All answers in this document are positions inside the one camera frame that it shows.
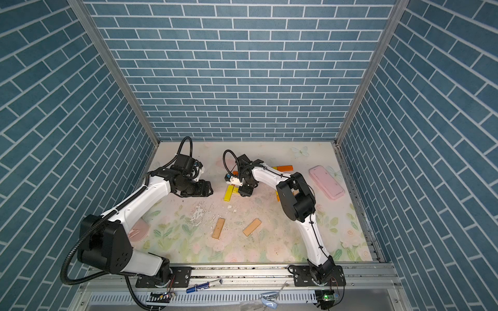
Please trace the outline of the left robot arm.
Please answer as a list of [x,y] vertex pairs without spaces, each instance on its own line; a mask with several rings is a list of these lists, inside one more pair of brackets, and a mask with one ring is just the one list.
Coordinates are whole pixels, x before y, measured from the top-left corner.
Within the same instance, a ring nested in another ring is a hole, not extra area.
[[144,185],[123,202],[103,212],[90,215],[80,227],[78,261],[105,273],[142,275],[165,283],[171,275],[169,260],[159,255],[135,250],[128,234],[136,223],[164,197],[205,198],[213,194],[211,183],[190,179],[170,168],[149,172]]

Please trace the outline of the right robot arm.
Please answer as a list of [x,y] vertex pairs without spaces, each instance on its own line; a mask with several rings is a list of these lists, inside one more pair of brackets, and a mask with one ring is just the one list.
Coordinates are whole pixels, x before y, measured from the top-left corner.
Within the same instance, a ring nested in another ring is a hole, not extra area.
[[260,183],[276,189],[283,212],[298,226],[306,247],[311,277],[318,284],[330,281],[335,262],[320,235],[316,198],[304,177],[298,172],[284,174],[265,163],[239,168],[237,172],[237,176],[230,178],[230,183],[239,187],[241,196],[250,196]]

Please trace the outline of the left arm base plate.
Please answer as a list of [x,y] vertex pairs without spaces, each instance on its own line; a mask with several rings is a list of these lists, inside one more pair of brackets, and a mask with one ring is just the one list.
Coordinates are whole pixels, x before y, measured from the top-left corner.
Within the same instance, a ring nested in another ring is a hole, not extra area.
[[136,288],[187,288],[192,270],[189,266],[168,266],[160,269],[154,276],[139,275]]

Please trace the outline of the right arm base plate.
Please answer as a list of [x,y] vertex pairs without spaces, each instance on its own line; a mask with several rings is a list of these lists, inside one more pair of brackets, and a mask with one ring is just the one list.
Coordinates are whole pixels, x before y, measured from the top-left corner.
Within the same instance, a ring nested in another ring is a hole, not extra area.
[[334,265],[323,269],[323,267],[289,265],[287,270],[293,277],[295,287],[346,285],[342,266]]

